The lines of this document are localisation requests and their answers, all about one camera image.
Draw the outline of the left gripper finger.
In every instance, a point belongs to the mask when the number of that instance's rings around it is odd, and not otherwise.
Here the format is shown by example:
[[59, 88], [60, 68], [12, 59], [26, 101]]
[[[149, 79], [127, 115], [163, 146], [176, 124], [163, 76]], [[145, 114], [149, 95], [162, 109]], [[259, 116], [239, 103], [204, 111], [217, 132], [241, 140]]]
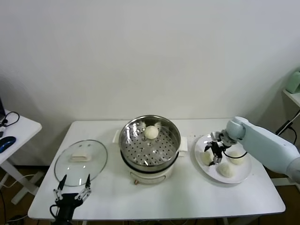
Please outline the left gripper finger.
[[58, 187], [53, 190], [56, 200], [62, 200], [63, 199], [61, 192], [62, 192], [63, 187], [65, 185], [66, 179], [67, 179], [67, 175], [65, 175], [63, 177], [63, 179], [59, 182]]
[[90, 185], [91, 182], [90, 182], [90, 174], [89, 174], [84, 189], [78, 194], [78, 200], [85, 201], [89, 197], [89, 195], [91, 194]]

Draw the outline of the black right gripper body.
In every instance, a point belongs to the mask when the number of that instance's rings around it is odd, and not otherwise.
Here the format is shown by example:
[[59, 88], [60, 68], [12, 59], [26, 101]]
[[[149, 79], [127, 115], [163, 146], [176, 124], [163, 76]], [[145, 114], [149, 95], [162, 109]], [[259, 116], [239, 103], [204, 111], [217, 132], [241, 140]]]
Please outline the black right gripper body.
[[232, 139], [228, 136], [226, 131], [214, 131], [212, 132], [212, 141], [216, 142], [219, 147], [228, 149], [232, 146]]

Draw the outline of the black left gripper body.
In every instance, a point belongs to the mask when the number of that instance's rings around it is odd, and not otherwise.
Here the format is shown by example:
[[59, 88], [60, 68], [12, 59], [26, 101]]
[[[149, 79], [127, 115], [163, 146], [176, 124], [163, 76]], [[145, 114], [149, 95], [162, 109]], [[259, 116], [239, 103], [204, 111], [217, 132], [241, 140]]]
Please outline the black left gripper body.
[[66, 193], [62, 194], [61, 197], [59, 197], [57, 200], [55, 200], [55, 203], [59, 206], [65, 206], [65, 207], [79, 207], [81, 206], [81, 200], [79, 198], [76, 198], [78, 196], [78, 193]]

